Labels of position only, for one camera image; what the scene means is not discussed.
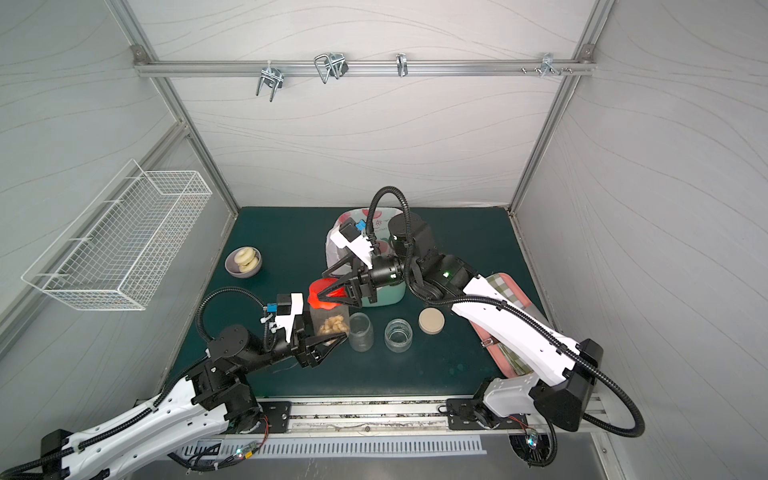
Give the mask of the red lid peanut jar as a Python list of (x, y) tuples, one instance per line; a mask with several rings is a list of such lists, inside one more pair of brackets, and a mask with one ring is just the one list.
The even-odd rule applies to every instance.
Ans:
[(349, 307), (346, 304), (322, 301), (319, 298), (319, 293), (334, 282), (334, 279), (325, 278), (316, 280), (309, 286), (309, 313), (314, 333), (318, 336), (350, 332)]
[(374, 343), (373, 324), (370, 318), (361, 312), (349, 317), (348, 341), (351, 348), (359, 353), (370, 350)]

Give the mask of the beige lid glass peanut jar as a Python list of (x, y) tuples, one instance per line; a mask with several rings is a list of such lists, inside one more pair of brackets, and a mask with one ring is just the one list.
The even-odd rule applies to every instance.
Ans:
[(387, 348), (393, 353), (408, 351), (413, 341), (410, 323), (404, 319), (391, 320), (385, 327), (384, 340)]

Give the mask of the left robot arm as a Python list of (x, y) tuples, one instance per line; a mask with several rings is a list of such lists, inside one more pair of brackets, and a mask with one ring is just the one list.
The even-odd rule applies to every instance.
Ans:
[[(223, 294), (240, 294), (256, 302), (263, 336), (238, 324), (218, 335), (208, 332), (204, 313)], [(201, 301), (194, 321), (206, 343), (205, 355), (156, 396), (95, 427), (46, 435), (38, 459), (2, 471), (2, 478), (121, 479), (189, 442), (265, 428), (268, 417), (248, 374), (289, 358), (302, 367), (316, 367), (347, 338), (344, 332), (308, 335), (309, 319), (300, 293), (281, 294), (266, 304), (244, 288), (219, 288)]]

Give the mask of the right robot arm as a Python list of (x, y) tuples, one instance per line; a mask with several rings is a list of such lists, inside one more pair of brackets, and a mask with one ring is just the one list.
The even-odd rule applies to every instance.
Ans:
[[(484, 329), (531, 368), (526, 376), (492, 379), (479, 389), (474, 410), (480, 422), (491, 425), (494, 418), (537, 414), (550, 429), (575, 432), (588, 422), (626, 438), (644, 433), (638, 406), (601, 371), (603, 349), (598, 343), (578, 342), (551, 329), (505, 299), (467, 262), (441, 252), (429, 225), (412, 212), (398, 188), (381, 188), (365, 219), (348, 218), (327, 238), (342, 256), (324, 272), (333, 282), (319, 293), (319, 300), (329, 301), (332, 292), (342, 289), (342, 302), (359, 307), (375, 302), (380, 288), (404, 284), (425, 304), (447, 307)], [(624, 404), (632, 426), (616, 426), (588, 414), (598, 383)]]

